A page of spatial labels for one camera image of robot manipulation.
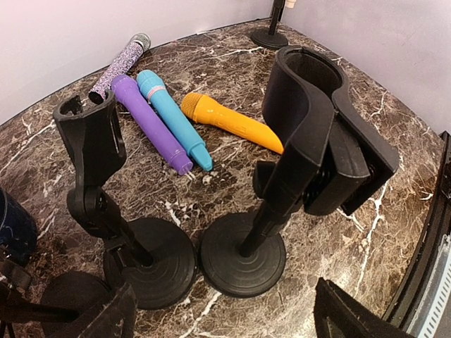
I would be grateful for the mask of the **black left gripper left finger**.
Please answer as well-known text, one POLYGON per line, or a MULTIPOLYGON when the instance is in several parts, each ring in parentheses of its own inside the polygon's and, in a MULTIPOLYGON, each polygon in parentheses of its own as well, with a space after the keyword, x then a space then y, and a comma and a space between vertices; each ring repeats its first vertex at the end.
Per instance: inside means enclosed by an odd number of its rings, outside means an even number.
POLYGON ((125 282, 108 301, 100 301, 77 320, 54 333, 55 337, 134 337, 137 299, 125 282))

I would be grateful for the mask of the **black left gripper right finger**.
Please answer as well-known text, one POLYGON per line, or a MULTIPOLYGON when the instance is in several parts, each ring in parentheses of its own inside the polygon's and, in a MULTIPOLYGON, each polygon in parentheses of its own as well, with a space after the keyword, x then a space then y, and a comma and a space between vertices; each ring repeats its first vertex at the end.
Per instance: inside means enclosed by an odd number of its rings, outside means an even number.
POLYGON ((314 302, 317 337, 409 337, 381 320, 330 280, 319 278, 314 302))

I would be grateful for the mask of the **black stand holding purple microphone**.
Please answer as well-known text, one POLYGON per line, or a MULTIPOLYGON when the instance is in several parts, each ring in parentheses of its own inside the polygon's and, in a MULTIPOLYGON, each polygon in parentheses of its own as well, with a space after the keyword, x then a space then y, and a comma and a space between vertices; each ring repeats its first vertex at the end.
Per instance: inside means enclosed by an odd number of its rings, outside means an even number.
POLYGON ((80 320, 90 308, 109 296, 110 288, 98 277, 70 271, 54 278, 39 303, 30 303, 17 288, 1 283, 1 336, 15 337, 13 324, 38 322, 50 337, 80 320))

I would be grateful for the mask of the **black stand holding orange microphone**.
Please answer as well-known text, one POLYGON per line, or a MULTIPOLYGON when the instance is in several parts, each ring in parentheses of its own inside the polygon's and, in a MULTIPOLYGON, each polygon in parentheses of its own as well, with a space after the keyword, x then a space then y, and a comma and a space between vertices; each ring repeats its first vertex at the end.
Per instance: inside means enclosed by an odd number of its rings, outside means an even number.
POLYGON ((240 299, 267 292, 285 269, 281 231, 293 213, 349 215, 396 173, 397 150, 357 112, 349 89, 345 72, 319 52, 276 53, 262 113, 283 153, 254 167, 258 209, 222 216, 202 237, 201 268, 215 290, 240 299))

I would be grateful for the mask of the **orange microphone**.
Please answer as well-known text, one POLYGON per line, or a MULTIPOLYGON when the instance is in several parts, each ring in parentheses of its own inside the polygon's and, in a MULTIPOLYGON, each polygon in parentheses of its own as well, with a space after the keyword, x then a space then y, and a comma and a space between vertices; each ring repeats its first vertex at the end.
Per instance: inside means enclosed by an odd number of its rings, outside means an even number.
POLYGON ((283 153, 281 141, 269 126, 226 108, 210 96, 189 93, 182 100, 181 110, 196 123, 218 127, 277 154, 283 153))

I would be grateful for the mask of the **purple microphone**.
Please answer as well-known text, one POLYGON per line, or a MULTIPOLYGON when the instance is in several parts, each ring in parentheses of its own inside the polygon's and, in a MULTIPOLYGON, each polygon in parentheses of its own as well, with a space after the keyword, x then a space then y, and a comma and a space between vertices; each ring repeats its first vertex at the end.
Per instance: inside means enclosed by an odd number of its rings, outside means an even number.
POLYGON ((117 101, 127 108, 141 130, 164 160, 185 175, 193 167, 186 151, 142 96, 137 82, 128 75, 118 75, 111 82, 117 101))

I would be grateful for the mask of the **light blue microphone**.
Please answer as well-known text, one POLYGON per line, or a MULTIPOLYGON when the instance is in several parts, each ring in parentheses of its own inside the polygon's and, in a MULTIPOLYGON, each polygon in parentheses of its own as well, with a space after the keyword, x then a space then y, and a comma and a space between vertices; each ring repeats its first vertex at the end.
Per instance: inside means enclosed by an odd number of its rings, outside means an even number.
POLYGON ((141 94, 156 109, 187 155, 203 170, 211 171, 214 164, 204 140, 168 93, 163 80, 151 70, 142 70, 137 75, 137 83, 141 94))

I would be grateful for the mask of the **rhinestone silver-head microphone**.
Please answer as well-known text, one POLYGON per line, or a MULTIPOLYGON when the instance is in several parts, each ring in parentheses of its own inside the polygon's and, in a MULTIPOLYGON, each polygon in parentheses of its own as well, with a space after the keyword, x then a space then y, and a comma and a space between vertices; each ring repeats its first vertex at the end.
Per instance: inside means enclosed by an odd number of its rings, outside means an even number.
POLYGON ((150 48, 151 43, 151 39, 146 33, 141 32, 134 35, 89 91, 88 97, 91 102, 101 104, 106 98, 106 91, 110 89, 113 79, 126 74, 142 54, 150 48))

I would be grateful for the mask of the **black stand holding white microphone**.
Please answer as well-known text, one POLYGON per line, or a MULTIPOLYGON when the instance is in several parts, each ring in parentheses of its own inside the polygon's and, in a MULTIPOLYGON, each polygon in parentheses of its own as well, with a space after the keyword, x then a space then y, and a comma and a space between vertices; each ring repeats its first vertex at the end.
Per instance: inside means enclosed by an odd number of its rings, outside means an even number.
POLYGON ((283 11, 285 0, 274 0, 269 27, 253 31, 250 39, 257 45, 271 50, 279 50, 288 45, 285 35, 277 31, 279 17, 283 11))

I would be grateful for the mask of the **black tripod shock-mount stand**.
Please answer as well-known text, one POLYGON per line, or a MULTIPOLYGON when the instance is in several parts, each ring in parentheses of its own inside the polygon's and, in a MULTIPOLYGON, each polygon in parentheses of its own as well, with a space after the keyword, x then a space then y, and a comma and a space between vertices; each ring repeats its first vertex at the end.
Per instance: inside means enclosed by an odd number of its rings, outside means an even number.
POLYGON ((1 337, 15 337, 13 323, 28 323, 35 320, 34 304, 23 298, 31 275, 26 269, 12 261, 1 248, 1 337))

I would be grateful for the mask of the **cream white microphone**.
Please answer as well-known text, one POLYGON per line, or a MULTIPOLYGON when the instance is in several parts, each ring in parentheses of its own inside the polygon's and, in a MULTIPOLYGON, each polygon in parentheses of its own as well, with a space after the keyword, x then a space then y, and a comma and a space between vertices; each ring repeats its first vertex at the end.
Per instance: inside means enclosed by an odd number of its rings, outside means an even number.
POLYGON ((285 0, 285 6, 287 8, 294 8, 297 0, 285 0))

